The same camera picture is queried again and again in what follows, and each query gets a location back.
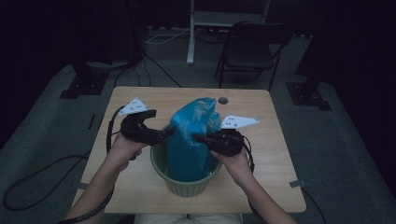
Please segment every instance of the triangular white card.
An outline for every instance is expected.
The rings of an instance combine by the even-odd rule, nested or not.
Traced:
[[[128,105],[120,110],[119,115],[135,114],[148,110],[149,108],[143,104],[139,97],[135,97]]]
[[[259,119],[227,115],[221,123],[221,129],[240,129],[257,123],[260,123]]]

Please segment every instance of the plastic bag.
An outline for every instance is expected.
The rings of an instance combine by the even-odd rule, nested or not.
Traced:
[[[169,177],[182,182],[205,178],[216,162],[216,158],[203,143],[196,142],[192,134],[213,133],[220,129],[221,119],[215,111],[216,100],[199,98],[179,109],[170,120],[176,128],[168,138],[167,166]]]

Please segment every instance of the forearm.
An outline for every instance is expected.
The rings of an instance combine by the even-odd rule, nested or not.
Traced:
[[[111,165],[105,161],[92,178],[88,187],[81,194],[78,201],[66,215],[66,219],[86,215],[99,207],[113,189],[119,174],[120,171],[117,168],[111,167]],[[105,209],[94,217],[80,223],[100,223],[104,210]]]
[[[254,176],[248,177],[240,187],[247,195],[250,203],[268,223],[295,224],[296,221],[286,213],[257,182]]]

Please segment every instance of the chair backrest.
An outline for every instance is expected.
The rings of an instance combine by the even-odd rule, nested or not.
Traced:
[[[234,24],[227,38],[243,37],[265,44],[288,45],[294,32],[284,23],[259,23],[240,21]]]

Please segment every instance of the wooden tabletop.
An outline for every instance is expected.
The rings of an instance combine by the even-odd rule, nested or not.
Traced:
[[[81,183],[90,182],[106,156],[106,131],[112,115],[135,97],[139,97],[150,109],[157,110],[157,117],[145,120],[145,124],[152,129],[163,128],[182,106],[202,97],[226,97],[229,100],[227,105],[216,104],[221,119],[228,114],[260,119],[259,124],[238,130],[251,143],[256,164],[254,175],[287,212],[305,210],[301,190],[292,189],[289,185],[289,182],[297,180],[297,176],[271,96],[268,91],[262,90],[117,87],[111,96]],[[120,128],[123,118],[116,118],[114,132]],[[75,201],[81,193],[82,189],[79,189]],[[200,195],[193,198],[176,196],[155,172],[149,157],[149,147],[146,147],[120,174],[106,212],[196,214],[250,213],[251,210],[246,195],[235,185],[224,166]]]

